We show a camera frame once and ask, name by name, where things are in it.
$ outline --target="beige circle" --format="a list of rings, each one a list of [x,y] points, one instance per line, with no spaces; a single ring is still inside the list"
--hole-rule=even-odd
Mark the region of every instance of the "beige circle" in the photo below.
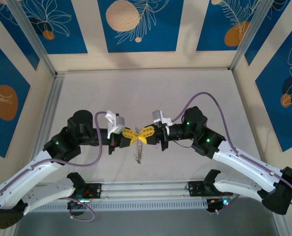
[[[109,26],[118,32],[134,29],[140,22],[136,7],[126,0],[117,0],[106,11]]]
[[[211,4],[218,5],[222,0],[211,0]]]
[[[51,31],[45,30],[42,32],[43,37],[45,37],[48,40],[52,40],[54,39],[54,33],[52,33]]]
[[[0,3],[2,3],[2,4],[4,4],[4,5],[6,5],[6,2],[5,2],[5,0],[0,0]]]

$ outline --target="metal spring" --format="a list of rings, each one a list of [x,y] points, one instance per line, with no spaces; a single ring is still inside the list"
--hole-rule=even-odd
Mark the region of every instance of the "metal spring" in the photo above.
[[[135,132],[138,135],[140,133],[139,128],[135,127]],[[136,153],[134,153],[135,160],[138,164],[142,163],[142,155],[143,155],[143,142],[141,140],[136,141]]]

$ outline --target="white leaf drawing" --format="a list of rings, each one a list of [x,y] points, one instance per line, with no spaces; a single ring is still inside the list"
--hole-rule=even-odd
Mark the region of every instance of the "white leaf drawing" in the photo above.
[[[41,32],[47,30],[52,33],[64,34],[67,37],[70,35],[64,23],[71,21],[72,15],[57,10],[57,0],[22,0],[19,4],[30,19],[31,24],[37,26],[37,29]],[[0,3],[0,13],[3,17],[17,25],[5,4]]]
[[[129,31],[118,32],[115,38],[118,38],[117,45],[125,40],[133,41],[136,38],[142,39],[148,31],[151,31],[152,26],[156,26],[155,13],[165,8],[169,0],[159,6],[159,3],[163,0],[131,0],[133,6],[137,9],[140,21],[133,29]]]
[[[273,12],[274,11],[282,11],[285,8],[287,2],[288,2],[288,0],[279,0],[279,1],[275,0],[273,2],[272,6],[270,7],[268,13],[266,14],[266,17],[271,19]]]
[[[223,8],[225,17],[229,18],[231,24],[239,29],[239,39],[244,36],[246,31],[246,24],[242,22],[247,22],[255,13],[259,7],[261,0],[254,0],[247,3],[245,7],[242,7],[240,0],[221,0],[219,5]]]

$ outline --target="cream wall trim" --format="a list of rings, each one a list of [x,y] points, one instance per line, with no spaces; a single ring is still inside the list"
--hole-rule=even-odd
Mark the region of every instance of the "cream wall trim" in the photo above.
[[[21,30],[25,34],[26,38],[28,39],[29,43],[31,44],[32,48],[35,50],[36,54],[39,58],[44,62],[47,70],[52,76],[55,76],[55,69],[48,58],[47,51],[43,47],[38,35],[36,34],[35,30],[33,29],[29,19],[27,18],[24,10],[20,6],[17,0],[5,0],[8,9],[14,16],[15,20],[17,21],[18,25],[20,26]]]
[[[177,53],[195,55],[208,4],[209,0],[184,0],[177,39]]]
[[[5,158],[0,157],[1,183],[29,161],[53,77],[48,73],[43,62],[39,63],[37,71],[34,70],[1,22],[0,49],[30,84],[30,90],[7,155]]]
[[[229,67],[235,51],[196,52],[209,0],[184,0],[176,52],[108,53],[97,0],[72,0],[88,54],[49,55],[57,71]]]
[[[244,57],[245,52],[250,46],[273,2],[274,0],[266,0],[259,4],[259,8],[256,10],[254,17],[251,20],[250,26],[248,27],[241,43],[237,48],[236,55],[234,56],[234,59],[230,65],[230,70],[234,70],[238,66],[241,59]]]
[[[229,67],[235,51],[195,52],[183,55],[175,52],[95,53],[93,55],[49,55],[57,71],[149,69],[187,67]]]
[[[255,56],[250,65],[250,71],[254,71],[252,74],[253,80],[255,80],[263,71],[265,66],[274,56],[276,51],[288,37],[292,31],[292,0],[289,2],[284,13],[279,18],[277,24],[267,37],[266,41],[262,45],[260,51]]]
[[[261,158],[266,159],[269,164],[281,169],[285,166],[292,168],[292,148],[285,152],[281,151],[261,95],[255,84],[255,80],[291,31],[292,0],[251,65],[248,66],[245,58],[243,58],[234,71],[237,87]],[[292,206],[289,207],[286,216],[289,219],[289,227],[292,228]]]

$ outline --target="wall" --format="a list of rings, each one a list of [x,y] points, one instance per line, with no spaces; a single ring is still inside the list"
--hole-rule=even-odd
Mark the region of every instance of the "wall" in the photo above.
[[[260,155],[282,169],[292,168],[292,101],[284,95],[285,81],[292,82],[292,0],[277,20],[250,65],[243,59],[234,75]],[[292,224],[292,206],[287,216]]]
[[[260,2],[22,0],[19,4],[56,70],[66,71],[228,67]],[[12,24],[7,7],[0,10],[0,19],[5,27]],[[14,28],[14,24],[7,27],[11,34]]]
[[[1,22],[0,49],[6,55],[3,59],[4,63],[0,64],[0,75],[7,75],[7,72],[10,70],[15,71],[16,74],[24,79],[24,82],[19,82],[17,80],[18,76],[15,74],[12,74],[7,78],[1,77],[0,79],[3,79],[5,83],[14,83],[14,86],[19,87],[28,84],[26,87],[29,89],[28,93],[23,98],[21,98],[21,94],[17,90],[16,97],[19,101],[18,108],[21,100],[23,100],[22,102],[24,105],[21,112],[20,110],[17,111],[16,117],[18,117],[18,122],[14,124],[14,128],[16,128],[14,129],[14,132],[11,133],[12,139],[10,145],[7,146],[7,152],[5,156],[4,154],[2,156],[0,155],[1,183],[19,171],[29,161],[53,78],[47,72],[42,62],[39,62],[36,67],[33,66],[33,63],[27,59],[29,58],[27,57],[29,53],[27,51],[25,51],[26,55],[23,53]],[[3,125],[7,124],[7,122],[12,121],[4,120]],[[1,145],[3,145],[3,132],[6,131],[2,130],[1,123]]]

